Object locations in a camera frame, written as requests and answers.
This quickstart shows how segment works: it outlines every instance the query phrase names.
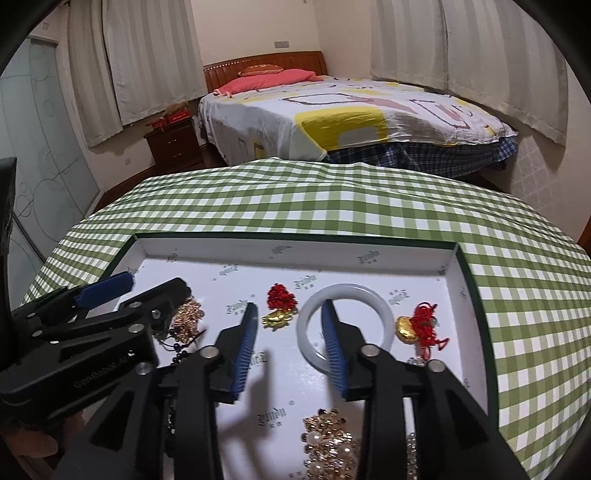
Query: pink pillow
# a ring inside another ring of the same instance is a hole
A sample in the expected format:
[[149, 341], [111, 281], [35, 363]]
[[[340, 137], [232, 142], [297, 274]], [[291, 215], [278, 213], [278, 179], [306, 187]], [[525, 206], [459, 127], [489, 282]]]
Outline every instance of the pink pillow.
[[293, 85], [299, 82], [322, 82], [322, 78], [317, 77], [316, 72], [309, 70], [289, 69], [268, 75], [239, 77], [214, 90], [213, 93], [232, 96], [236, 93], [248, 92], [249, 90], [261, 90], [263, 88], [278, 87], [279, 85]]

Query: wooden nightstand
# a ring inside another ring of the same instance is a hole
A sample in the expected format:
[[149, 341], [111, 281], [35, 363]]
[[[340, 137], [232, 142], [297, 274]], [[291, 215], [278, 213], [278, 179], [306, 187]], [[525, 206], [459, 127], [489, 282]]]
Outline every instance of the wooden nightstand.
[[206, 168], [192, 118], [155, 129], [144, 138], [159, 175]]

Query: white curtain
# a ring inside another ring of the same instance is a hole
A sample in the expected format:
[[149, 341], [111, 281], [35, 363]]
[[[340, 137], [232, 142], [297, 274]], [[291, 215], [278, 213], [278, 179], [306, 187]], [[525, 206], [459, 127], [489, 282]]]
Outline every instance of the white curtain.
[[564, 145], [566, 62], [544, 29], [514, 0], [442, 0], [449, 89]]
[[124, 125], [207, 94], [190, 0], [103, 0]]
[[103, 38], [101, 0], [72, 0], [68, 21], [74, 96], [89, 147], [121, 132]]
[[371, 26], [374, 78], [447, 88], [440, 0], [372, 0]]

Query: red box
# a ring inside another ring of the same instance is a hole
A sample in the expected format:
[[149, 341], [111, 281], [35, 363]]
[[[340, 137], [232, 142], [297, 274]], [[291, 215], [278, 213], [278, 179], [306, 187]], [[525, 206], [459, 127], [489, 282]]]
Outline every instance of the red box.
[[175, 122], [180, 122], [181, 120], [185, 120], [186, 118], [190, 118], [190, 117], [191, 117], [191, 112], [189, 112], [188, 108], [181, 110], [180, 112], [176, 112], [176, 113], [173, 113], [172, 115], [167, 116], [168, 121], [171, 124], [173, 124]]
[[151, 125], [154, 129], [166, 127], [166, 125], [168, 125], [168, 118], [166, 118], [165, 116], [161, 116], [153, 122], [149, 122], [147, 125]]

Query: yellow pattern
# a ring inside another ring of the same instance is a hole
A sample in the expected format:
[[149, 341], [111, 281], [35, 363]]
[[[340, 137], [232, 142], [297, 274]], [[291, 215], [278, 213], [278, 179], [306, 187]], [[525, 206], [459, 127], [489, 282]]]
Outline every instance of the yellow pattern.
[[376, 82], [379, 87], [389, 86], [396, 88], [396, 90], [404, 90], [406, 92], [424, 92], [423, 87], [417, 85], [410, 85], [409, 83], [398, 83], [398, 82]]
[[362, 95], [375, 95], [375, 96], [382, 95], [384, 98], [389, 98], [387, 93], [379, 92], [377, 90], [372, 90], [369, 88], [343, 88], [342, 91], [343, 92], [350, 92], [350, 93], [360, 93]]
[[326, 151], [342, 148], [339, 137], [344, 132], [374, 127], [376, 139], [388, 141], [386, 117], [373, 106], [338, 106], [302, 112], [295, 115], [295, 122], [306, 135]]
[[267, 151], [265, 150], [265, 147], [263, 147], [262, 142], [255, 140], [252, 143], [252, 148], [255, 152], [255, 159], [256, 160], [261, 160], [263, 158], [269, 158], [269, 155], [267, 155]]
[[487, 116], [487, 117], [490, 117], [490, 118], [493, 118], [493, 119], [497, 120], [497, 118], [495, 116], [491, 115], [489, 112], [487, 112], [483, 108], [479, 107], [475, 103], [469, 103], [469, 102], [467, 102], [465, 100], [462, 100], [461, 98], [456, 98], [456, 97], [454, 97], [454, 100], [457, 103], [459, 103], [460, 105], [465, 106], [466, 108], [468, 108], [468, 110], [473, 110], [473, 111], [476, 110], [476, 111], [482, 113], [484, 116]]

